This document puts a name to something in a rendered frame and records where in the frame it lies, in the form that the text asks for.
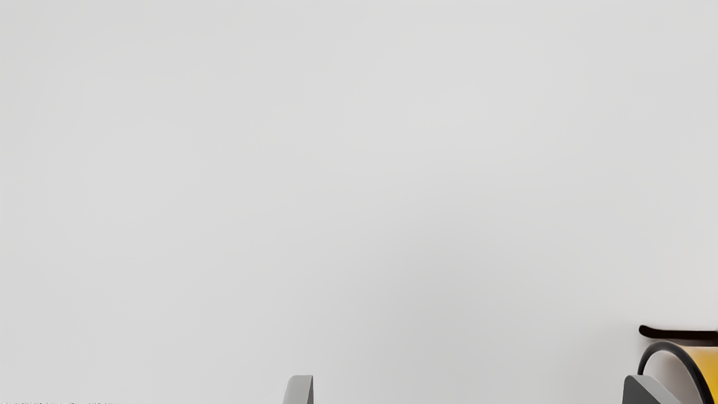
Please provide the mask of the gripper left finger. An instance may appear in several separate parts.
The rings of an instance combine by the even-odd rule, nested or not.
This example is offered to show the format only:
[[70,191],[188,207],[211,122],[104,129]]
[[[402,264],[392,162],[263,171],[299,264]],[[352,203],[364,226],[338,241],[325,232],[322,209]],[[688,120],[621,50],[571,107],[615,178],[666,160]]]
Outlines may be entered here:
[[311,374],[297,374],[287,382],[283,404],[315,404],[314,378]]

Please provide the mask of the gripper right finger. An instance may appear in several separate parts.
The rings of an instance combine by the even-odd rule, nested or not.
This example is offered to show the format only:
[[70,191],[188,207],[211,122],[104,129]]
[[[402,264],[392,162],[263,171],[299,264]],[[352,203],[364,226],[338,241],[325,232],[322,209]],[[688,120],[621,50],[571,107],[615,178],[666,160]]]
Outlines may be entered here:
[[622,404],[681,404],[656,378],[629,374],[624,379]]

